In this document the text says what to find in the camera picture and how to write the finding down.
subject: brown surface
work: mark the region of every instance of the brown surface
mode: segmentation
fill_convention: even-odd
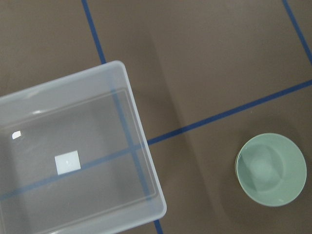
[[[312,78],[281,1],[88,2],[107,60],[127,67],[148,139]],[[311,46],[310,5],[290,5]],[[0,95],[99,64],[80,1],[1,1],[0,19]],[[152,145],[164,233],[312,233],[311,100],[309,87]],[[263,132],[306,158],[304,191],[284,207],[253,202],[234,175],[239,148]]]

